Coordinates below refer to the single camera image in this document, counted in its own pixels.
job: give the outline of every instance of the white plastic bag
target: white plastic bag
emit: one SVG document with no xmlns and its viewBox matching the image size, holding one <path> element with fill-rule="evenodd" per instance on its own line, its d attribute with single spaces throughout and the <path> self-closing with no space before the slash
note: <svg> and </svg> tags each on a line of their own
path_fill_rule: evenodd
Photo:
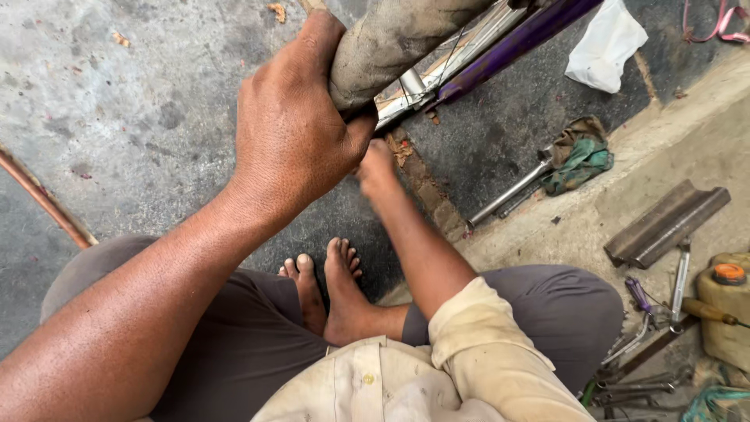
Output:
<svg viewBox="0 0 750 422">
<path fill-rule="evenodd" d="M 625 60 L 649 37 L 623 0 L 604 0 L 586 33 L 570 53 L 565 75 L 614 94 L 620 90 Z"/>
</svg>

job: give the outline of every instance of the shirt sleeve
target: shirt sleeve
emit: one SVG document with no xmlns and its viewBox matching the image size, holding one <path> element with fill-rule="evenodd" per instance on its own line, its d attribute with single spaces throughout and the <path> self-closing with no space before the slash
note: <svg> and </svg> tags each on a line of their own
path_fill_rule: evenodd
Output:
<svg viewBox="0 0 750 422">
<path fill-rule="evenodd" d="M 593 420 L 483 277 L 437 310 L 429 332 L 433 365 L 451 376 L 463 401 L 482 400 L 517 422 Z"/>
</svg>

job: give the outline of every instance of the person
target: person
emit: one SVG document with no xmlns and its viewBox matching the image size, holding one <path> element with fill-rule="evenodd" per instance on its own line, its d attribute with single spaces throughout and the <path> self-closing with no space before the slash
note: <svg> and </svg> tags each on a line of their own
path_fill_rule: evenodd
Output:
<svg viewBox="0 0 750 422">
<path fill-rule="evenodd" d="M 591 420 L 578 391 L 622 322 L 583 270 L 478 275 L 421 216 L 372 140 L 328 94 L 344 27 L 315 11 L 238 95 L 235 173 L 159 239 L 75 257 L 41 325 L 0 363 L 2 420 Z M 349 172 L 382 219 L 414 303 L 370 304 L 346 239 L 327 245 L 326 317 L 306 254 L 238 268 Z"/>
</svg>

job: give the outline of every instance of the grey trousers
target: grey trousers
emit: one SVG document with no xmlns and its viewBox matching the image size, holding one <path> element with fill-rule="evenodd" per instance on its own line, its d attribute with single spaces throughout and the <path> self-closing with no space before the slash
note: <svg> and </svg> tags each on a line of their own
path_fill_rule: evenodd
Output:
<svg viewBox="0 0 750 422">
<path fill-rule="evenodd" d="M 128 235 L 78 254 L 49 288 L 41 322 L 155 240 Z M 563 265 L 483 275 L 510 302 L 518 326 L 554 363 L 560 381 L 580 390 L 620 332 L 618 293 Z M 292 279 L 238 268 L 200 319 L 151 418 L 248 422 L 279 387 L 326 354 L 329 344 L 303 328 L 301 313 Z M 403 328 L 403 342 L 428 344 L 428 323 L 413 304 Z"/>
</svg>

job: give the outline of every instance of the screwdriver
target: screwdriver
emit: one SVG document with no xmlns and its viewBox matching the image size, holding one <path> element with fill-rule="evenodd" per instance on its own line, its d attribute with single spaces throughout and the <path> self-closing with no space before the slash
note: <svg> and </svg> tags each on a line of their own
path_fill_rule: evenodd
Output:
<svg viewBox="0 0 750 422">
<path fill-rule="evenodd" d="M 719 308 L 701 302 L 698 299 L 692 299 L 690 297 L 683 298 L 682 310 L 690 315 L 695 315 L 709 321 L 723 322 L 726 325 L 742 325 L 743 327 L 750 328 L 750 325 L 740 322 L 736 316 L 724 313 L 724 311 Z"/>
</svg>

